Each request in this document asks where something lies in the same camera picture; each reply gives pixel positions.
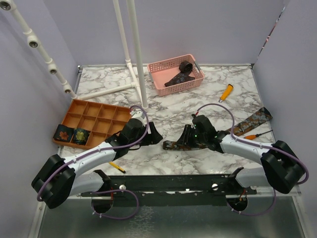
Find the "brown grey floral tie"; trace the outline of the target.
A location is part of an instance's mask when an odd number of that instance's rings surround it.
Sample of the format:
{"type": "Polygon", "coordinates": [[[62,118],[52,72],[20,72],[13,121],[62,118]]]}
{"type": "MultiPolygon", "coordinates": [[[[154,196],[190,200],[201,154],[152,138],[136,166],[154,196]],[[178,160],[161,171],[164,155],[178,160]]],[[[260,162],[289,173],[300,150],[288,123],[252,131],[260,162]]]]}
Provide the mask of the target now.
{"type": "MultiPolygon", "coordinates": [[[[271,113],[265,107],[259,109],[251,116],[243,120],[242,122],[236,124],[233,128],[233,134],[236,136],[241,136],[247,132],[257,128],[258,126],[264,124],[267,121],[270,121],[273,118],[271,113]]],[[[200,150],[205,149],[206,147],[195,147],[195,146],[178,146],[176,145],[177,141],[166,140],[163,142],[163,150],[169,151],[189,151],[189,150],[200,150]]]]}

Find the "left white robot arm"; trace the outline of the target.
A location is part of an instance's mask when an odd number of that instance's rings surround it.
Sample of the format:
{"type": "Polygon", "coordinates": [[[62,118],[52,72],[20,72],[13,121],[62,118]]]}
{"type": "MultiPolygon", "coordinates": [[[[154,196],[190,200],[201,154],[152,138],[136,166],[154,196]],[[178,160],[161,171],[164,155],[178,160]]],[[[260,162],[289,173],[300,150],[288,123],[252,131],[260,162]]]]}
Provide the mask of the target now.
{"type": "Polygon", "coordinates": [[[162,139],[152,121],[143,124],[138,119],[130,119],[121,131],[90,150],[66,158],[58,154],[50,156],[31,186],[37,192],[38,201],[50,209],[56,208],[69,196],[79,193],[78,187],[83,184],[79,178],[88,170],[123,157],[135,145],[156,145],[162,139]]]}

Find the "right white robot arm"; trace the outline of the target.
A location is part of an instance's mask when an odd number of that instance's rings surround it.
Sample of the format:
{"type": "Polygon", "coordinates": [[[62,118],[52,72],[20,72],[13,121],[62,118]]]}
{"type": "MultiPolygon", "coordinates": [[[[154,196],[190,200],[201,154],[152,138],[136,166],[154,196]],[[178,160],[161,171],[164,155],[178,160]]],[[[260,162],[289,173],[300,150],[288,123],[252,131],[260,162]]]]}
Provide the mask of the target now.
{"type": "Polygon", "coordinates": [[[227,182],[227,187],[234,194],[251,186],[271,186],[287,194],[307,171],[285,142],[262,144],[241,139],[228,131],[216,130],[204,115],[194,117],[192,124],[185,125],[177,145],[207,147],[221,154],[236,155],[259,164],[258,168],[240,168],[232,174],[233,178],[227,182]]]}

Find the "wooden compartment tray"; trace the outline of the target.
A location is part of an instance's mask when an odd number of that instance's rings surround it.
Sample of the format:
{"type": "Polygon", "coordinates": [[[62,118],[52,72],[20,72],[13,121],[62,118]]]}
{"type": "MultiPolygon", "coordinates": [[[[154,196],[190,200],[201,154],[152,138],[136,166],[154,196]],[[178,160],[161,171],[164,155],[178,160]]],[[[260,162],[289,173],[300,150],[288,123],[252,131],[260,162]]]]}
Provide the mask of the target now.
{"type": "Polygon", "coordinates": [[[73,100],[63,121],[60,123],[70,128],[83,128],[90,131],[86,145],[72,142],[62,142],[53,139],[53,142],[83,150],[91,149],[108,137],[123,129],[131,118],[130,109],[127,107],[73,100]]]}

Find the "pink perforated plastic basket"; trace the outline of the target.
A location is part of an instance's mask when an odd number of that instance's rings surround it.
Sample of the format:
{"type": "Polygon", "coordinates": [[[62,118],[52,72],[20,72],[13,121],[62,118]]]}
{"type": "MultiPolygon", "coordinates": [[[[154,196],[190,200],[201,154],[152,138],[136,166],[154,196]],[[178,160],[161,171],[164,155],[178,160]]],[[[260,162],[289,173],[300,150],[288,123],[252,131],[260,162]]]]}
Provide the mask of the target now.
{"type": "Polygon", "coordinates": [[[160,97],[199,87],[205,78],[192,54],[153,62],[147,69],[160,97]]]}

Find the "dark blue-flowered tie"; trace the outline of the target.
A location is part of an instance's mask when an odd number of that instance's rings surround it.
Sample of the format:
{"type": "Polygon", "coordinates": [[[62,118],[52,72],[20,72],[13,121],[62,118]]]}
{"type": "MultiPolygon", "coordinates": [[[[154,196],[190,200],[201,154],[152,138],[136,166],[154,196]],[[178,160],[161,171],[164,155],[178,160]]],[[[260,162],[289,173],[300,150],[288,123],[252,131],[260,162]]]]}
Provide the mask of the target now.
{"type": "Polygon", "coordinates": [[[193,70],[193,65],[185,60],[179,65],[179,73],[175,75],[170,81],[165,83],[165,87],[170,87],[173,85],[185,83],[188,81],[195,80],[195,77],[190,76],[192,70],[193,70]]]}

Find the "navy yellow-flower rolled tie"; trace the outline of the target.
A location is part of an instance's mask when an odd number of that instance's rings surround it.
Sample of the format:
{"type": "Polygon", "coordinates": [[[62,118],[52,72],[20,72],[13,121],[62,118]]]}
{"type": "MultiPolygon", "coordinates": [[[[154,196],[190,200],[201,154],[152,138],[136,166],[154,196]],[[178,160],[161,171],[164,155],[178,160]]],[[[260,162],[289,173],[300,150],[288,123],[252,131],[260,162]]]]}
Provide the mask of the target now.
{"type": "Polygon", "coordinates": [[[75,128],[72,142],[78,145],[86,145],[90,131],[83,128],[75,128]]]}

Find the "black orange-flower rolled tie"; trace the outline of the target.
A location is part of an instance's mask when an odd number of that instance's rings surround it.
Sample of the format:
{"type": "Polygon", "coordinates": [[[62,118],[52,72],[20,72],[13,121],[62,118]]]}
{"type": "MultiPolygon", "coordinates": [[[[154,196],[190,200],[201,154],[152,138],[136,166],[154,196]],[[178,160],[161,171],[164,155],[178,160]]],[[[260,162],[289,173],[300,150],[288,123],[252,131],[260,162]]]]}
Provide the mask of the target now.
{"type": "Polygon", "coordinates": [[[53,135],[53,139],[62,142],[70,142],[73,136],[74,129],[65,125],[59,124],[53,135]]]}

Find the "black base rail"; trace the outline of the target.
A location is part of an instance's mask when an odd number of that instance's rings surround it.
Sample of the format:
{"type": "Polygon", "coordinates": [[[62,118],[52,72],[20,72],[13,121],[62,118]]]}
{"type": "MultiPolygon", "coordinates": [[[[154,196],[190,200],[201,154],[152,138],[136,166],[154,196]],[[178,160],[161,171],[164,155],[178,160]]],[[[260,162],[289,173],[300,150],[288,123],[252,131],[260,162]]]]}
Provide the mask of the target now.
{"type": "Polygon", "coordinates": [[[136,194],[141,206],[225,206],[226,196],[256,194],[249,187],[243,188],[235,174],[109,176],[106,190],[114,190],[112,198],[117,206],[132,206],[135,201],[131,194],[118,191],[121,185],[136,194]]]}

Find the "orange handled screwdriver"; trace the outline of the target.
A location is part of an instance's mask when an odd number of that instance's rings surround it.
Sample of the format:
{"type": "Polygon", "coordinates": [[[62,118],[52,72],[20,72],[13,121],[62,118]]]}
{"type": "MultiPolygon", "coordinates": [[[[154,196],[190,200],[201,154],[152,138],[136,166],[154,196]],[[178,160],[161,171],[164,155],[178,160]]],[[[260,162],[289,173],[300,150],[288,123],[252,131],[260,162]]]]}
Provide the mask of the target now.
{"type": "Polygon", "coordinates": [[[267,134],[267,133],[270,133],[270,132],[272,132],[272,130],[269,130],[269,131],[266,131],[266,132],[262,132],[262,133],[258,133],[258,134],[248,135],[248,136],[245,136],[244,139],[254,140],[254,139],[260,137],[261,135],[264,135],[264,134],[267,134]]]}

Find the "yellow handled utility knife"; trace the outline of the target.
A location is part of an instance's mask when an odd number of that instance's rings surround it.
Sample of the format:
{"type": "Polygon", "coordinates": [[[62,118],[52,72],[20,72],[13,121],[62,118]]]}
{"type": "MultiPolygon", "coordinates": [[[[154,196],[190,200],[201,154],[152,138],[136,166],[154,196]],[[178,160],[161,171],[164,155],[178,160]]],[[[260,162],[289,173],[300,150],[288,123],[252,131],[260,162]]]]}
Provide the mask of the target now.
{"type": "Polygon", "coordinates": [[[219,98],[220,103],[222,103],[230,95],[230,93],[233,91],[233,88],[234,87],[232,84],[227,85],[227,88],[224,90],[223,94],[219,98]]]}

